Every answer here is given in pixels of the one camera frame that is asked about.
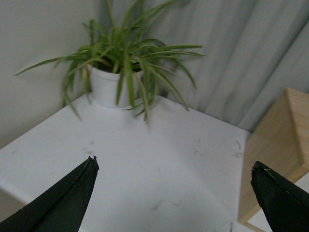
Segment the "white tabletop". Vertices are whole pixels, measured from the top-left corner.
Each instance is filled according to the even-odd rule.
[[[29,203],[96,156],[80,231],[251,232],[237,223],[249,133],[158,97],[149,124],[132,111],[74,102],[0,150],[0,188]]]

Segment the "white wall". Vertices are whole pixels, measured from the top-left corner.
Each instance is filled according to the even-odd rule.
[[[0,1],[0,148],[61,108],[66,65],[14,73],[88,42],[82,26],[104,18],[100,0]]]

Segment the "gray curtain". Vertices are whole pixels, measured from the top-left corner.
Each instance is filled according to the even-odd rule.
[[[191,108],[253,131],[286,87],[309,93],[308,18],[309,0],[179,0],[147,36],[203,45],[184,61],[198,89],[182,72],[175,85]]]

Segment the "potted plant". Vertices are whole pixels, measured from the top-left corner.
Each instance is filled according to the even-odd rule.
[[[144,0],[135,0],[129,6],[118,26],[112,14],[111,2],[106,0],[111,25],[108,31],[96,20],[90,20],[89,24],[84,24],[90,36],[89,45],[81,46],[74,54],[42,61],[17,74],[50,62],[55,62],[55,66],[57,66],[61,62],[70,61],[68,71],[63,78],[62,93],[64,105],[70,105],[76,115],[78,114],[69,95],[76,78],[75,74],[76,72],[81,73],[84,91],[88,96],[95,89],[91,73],[97,72],[97,70],[117,74],[116,91],[113,93],[115,104],[119,104],[122,95],[127,95],[128,103],[132,109],[142,107],[139,114],[144,114],[145,120],[149,118],[149,106],[154,102],[161,87],[172,91],[188,109],[183,97],[169,77],[169,75],[176,75],[175,72],[165,67],[163,62],[167,61],[181,68],[196,88],[194,79],[180,61],[180,56],[202,56],[200,53],[187,51],[187,49],[201,46],[166,45],[159,39],[145,39],[143,37],[143,32],[154,17],[175,1],[169,0],[145,11],[143,9]],[[134,19],[132,11],[139,3],[141,4],[141,14]],[[136,74],[140,71],[143,74],[142,78]],[[136,101],[136,90],[138,90],[141,99],[139,101]]]

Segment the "light wood box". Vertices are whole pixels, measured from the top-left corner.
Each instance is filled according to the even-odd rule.
[[[246,143],[239,222],[263,232],[248,222],[261,209],[250,184],[257,160],[293,183],[309,171],[309,94],[287,88]]]

